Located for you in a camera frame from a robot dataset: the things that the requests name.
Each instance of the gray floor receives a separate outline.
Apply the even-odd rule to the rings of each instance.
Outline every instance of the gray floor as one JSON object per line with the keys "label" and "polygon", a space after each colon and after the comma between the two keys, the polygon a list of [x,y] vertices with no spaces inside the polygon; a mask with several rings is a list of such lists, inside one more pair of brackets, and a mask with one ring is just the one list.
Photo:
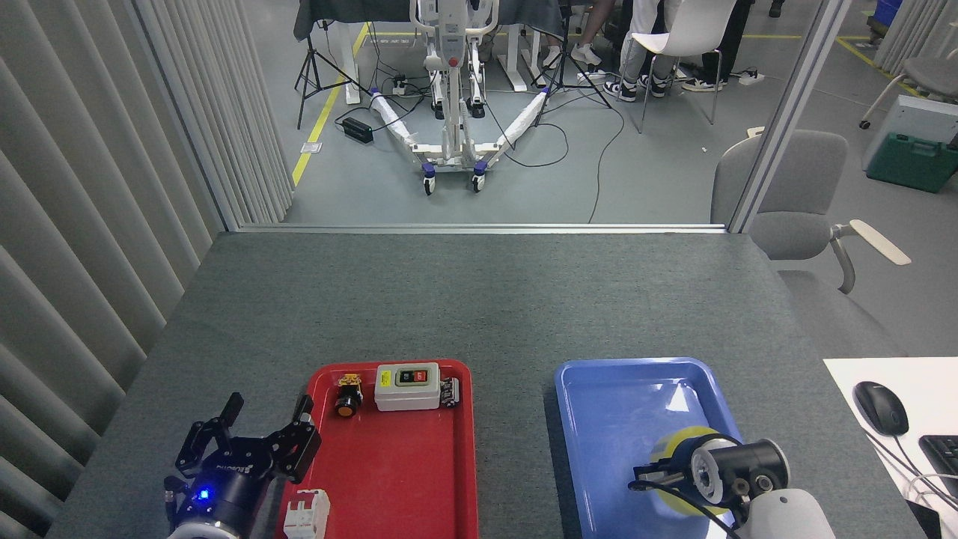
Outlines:
{"label": "gray floor", "polygon": [[[757,66],[766,79],[752,86],[735,83],[721,92],[718,119],[709,126],[704,117],[708,98],[680,94],[650,104],[644,134],[633,125],[641,106],[615,104],[625,117],[625,128],[608,148],[598,174],[601,193],[593,223],[705,223],[708,221],[712,173],[721,153],[744,137],[745,129],[763,125],[781,97],[783,79],[790,73],[801,41],[789,36],[805,33],[812,0],[789,0],[780,19],[766,16],[767,2],[758,0],[751,13],[737,69]],[[863,11],[874,2],[855,0],[840,35],[867,35]],[[302,130],[295,129],[298,95],[292,89],[305,52],[291,35],[295,3],[245,0],[281,129],[287,157],[295,164],[298,151],[320,114],[327,96],[307,102]],[[379,24],[380,32],[400,32],[403,25]],[[326,46],[314,32],[317,48]],[[497,47],[505,46],[499,37]],[[859,49],[866,56],[874,52]],[[416,67],[416,50],[382,48],[384,61],[408,72]],[[359,56],[364,82],[369,80],[375,51],[369,45]],[[323,69],[324,81],[332,71]],[[497,65],[488,71],[489,89],[508,86]],[[835,222],[862,219],[884,232],[914,260],[893,267],[861,243],[850,245],[859,279],[852,297],[878,318],[911,355],[955,355],[958,332],[951,321],[958,316],[950,269],[958,263],[952,230],[958,225],[958,189],[954,182],[930,195],[865,177],[859,161],[873,136],[856,127],[857,119],[887,84],[888,79],[844,47],[835,44],[816,85],[801,128],[822,129],[845,136],[851,152],[846,173],[831,210]],[[558,95],[553,106],[580,94]],[[531,95],[490,92],[490,107],[507,122]],[[331,118],[346,111],[342,98]],[[379,125],[365,111],[357,119]],[[880,113],[875,118],[879,123]],[[486,189],[476,195],[467,188],[467,175],[442,176],[437,193],[426,197],[420,176],[404,160],[392,140],[378,132],[372,145],[347,139],[331,120],[320,137],[324,148],[309,162],[288,216],[288,223],[357,225],[370,223],[586,223],[597,195],[597,167],[603,146],[622,123],[615,112],[586,99],[546,116],[569,134],[570,151],[558,165],[522,168],[510,161],[490,173]],[[410,123],[427,133],[438,133],[425,104]],[[479,135],[496,134],[491,118],[476,122]],[[528,163],[559,158],[564,150],[561,133],[553,128],[532,129],[521,139],[514,156]],[[782,264],[792,268],[798,264]],[[803,263],[837,284],[840,272],[830,252]]]}

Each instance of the gray table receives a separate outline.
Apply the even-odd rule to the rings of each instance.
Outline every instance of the gray table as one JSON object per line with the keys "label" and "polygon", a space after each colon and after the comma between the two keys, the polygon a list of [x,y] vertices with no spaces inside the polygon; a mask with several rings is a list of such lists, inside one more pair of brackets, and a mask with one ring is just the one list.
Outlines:
{"label": "gray table", "polygon": [[264,435],[323,365],[449,357],[473,374],[482,536],[576,537],[552,375],[661,356],[712,367],[838,537],[922,537],[764,256],[688,234],[222,236],[48,536],[165,537],[162,479],[231,391],[234,434]]}

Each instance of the gray curtain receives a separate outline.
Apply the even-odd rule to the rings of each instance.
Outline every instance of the gray curtain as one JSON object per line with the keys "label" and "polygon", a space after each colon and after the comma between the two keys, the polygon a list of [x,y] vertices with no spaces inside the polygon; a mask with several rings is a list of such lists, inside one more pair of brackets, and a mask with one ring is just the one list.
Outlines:
{"label": "gray curtain", "polygon": [[293,182],[240,0],[133,0],[227,225],[279,223]]}
{"label": "gray curtain", "polygon": [[949,24],[956,20],[958,2],[904,0],[876,51],[875,64],[897,75],[906,59],[944,58],[958,47],[958,34]]}
{"label": "gray curtain", "polygon": [[238,0],[5,0],[0,96],[12,539],[56,518],[217,233],[280,220],[292,185]]}

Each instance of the chair armrest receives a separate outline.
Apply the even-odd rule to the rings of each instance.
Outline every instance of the chair armrest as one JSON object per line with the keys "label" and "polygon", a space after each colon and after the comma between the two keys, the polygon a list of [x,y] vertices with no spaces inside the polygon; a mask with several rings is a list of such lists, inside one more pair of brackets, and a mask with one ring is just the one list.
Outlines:
{"label": "chair armrest", "polygon": [[852,264],[852,259],[848,256],[845,246],[841,243],[841,239],[847,236],[860,237],[897,266],[911,264],[911,259],[908,258],[901,249],[891,243],[888,238],[885,238],[884,235],[868,223],[858,219],[852,219],[848,224],[834,224],[832,226],[832,238],[829,240],[829,244],[832,246],[835,258],[838,259],[838,265],[841,266],[842,284],[838,289],[842,293],[849,293],[852,291],[852,288],[855,287],[855,266]]}

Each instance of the storage box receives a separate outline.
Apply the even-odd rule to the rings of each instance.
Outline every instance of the storage box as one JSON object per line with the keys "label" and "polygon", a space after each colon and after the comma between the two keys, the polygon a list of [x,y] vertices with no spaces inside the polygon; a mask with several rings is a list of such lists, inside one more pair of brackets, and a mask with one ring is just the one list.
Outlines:
{"label": "storage box", "polygon": [[892,20],[895,18],[900,7],[901,0],[878,0],[878,5],[875,7],[873,17],[881,24],[891,26]]}
{"label": "storage box", "polygon": [[958,147],[888,133],[865,175],[938,193],[955,171],[958,171]]}

